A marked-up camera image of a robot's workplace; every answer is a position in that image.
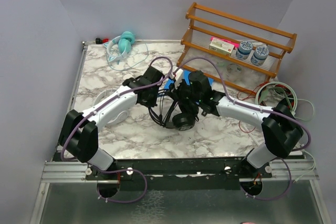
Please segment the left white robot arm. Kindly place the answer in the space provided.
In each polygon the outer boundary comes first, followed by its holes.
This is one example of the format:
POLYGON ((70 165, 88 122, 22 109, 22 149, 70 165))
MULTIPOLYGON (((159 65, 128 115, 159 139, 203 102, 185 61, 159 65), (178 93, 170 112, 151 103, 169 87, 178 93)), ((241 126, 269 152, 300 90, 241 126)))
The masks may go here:
POLYGON ((112 178, 115 158, 99 147, 99 131, 109 122, 121 121, 121 116, 136 104, 154 106, 163 80, 164 74, 149 66, 143 75, 126 79, 112 95, 93 107, 82 112, 70 110, 58 140, 61 158, 65 159, 67 151, 78 161, 95 166, 102 178, 112 178))

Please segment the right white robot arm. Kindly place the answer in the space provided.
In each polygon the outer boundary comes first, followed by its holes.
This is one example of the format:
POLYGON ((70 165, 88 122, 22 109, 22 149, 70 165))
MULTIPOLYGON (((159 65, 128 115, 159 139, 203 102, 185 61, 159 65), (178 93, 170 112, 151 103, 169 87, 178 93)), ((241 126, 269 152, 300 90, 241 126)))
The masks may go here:
POLYGON ((286 158, 303 136, 301 126, 283 104, 272 108, 233 99, 213 90, 208 77, 201 71, 188 75, 189 84, 183 83, 181 69, 175 70, 170 78, 176 89, 199 106, 204 115, 237 119, 262 130, 264 142, 250 151, 241 164, 241 171, 246 177, 254 177, 262 166, 277 157, 286 158))

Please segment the teal cat-ear headphones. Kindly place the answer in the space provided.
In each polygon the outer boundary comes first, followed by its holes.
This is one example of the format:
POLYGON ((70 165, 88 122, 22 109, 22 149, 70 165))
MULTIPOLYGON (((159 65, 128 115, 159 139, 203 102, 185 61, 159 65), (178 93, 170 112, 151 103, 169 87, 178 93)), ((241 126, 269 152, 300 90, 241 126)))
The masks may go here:
POLYGON ((116 36, 111 40, 103 43, 106 48, 107 53, 107 63, 117 62, 125 59, 129 52, 132 49, 133 44, 135 43, 135 34, 130 31, 123 32, 120 36, 116 36), (118 55, 114 55, 112 50, 113 46, 117 45, 118 55))

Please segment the white over-ear headphones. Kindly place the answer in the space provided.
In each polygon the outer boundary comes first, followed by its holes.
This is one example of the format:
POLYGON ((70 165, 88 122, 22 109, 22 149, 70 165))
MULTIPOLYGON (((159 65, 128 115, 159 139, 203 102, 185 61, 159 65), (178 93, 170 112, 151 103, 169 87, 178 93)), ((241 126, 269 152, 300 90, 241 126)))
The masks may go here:
MULTIPOLYGON (((106 100, 109 96, 114 94, 116 91, 117 91, 117 88, 103 90, 96 96, 93 106, 99 105, 102 101, 106 100)), ((106 123, 106 126, 112 126, 112 125, 116 125, 118 123, 123 122, 129 116, 129 114, 130 114, 129 110, 121 111, 117 114, 114 114, 113 116, 111 115, 111 113, 109 113, 110 120, 106 123)))

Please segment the black blue headphones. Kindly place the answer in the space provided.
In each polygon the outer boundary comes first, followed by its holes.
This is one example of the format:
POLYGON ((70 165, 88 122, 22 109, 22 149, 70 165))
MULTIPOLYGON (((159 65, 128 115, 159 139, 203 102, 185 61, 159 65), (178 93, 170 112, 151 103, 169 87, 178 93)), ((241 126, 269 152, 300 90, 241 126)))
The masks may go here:
POLYGON ((199 121, 199 108, 196 102, 189 98, 183 98, 176 92, 167 89, 161 89, 157 95, 159 100, 160 114, 156 114, 152 108, 148 108, 151 119, 166 129, 176 129, 178 131, 190 130, 194 127, 195 122, 199 121), (165 116, 162 115, 163 100, 169 97, 173 100, 165 116))

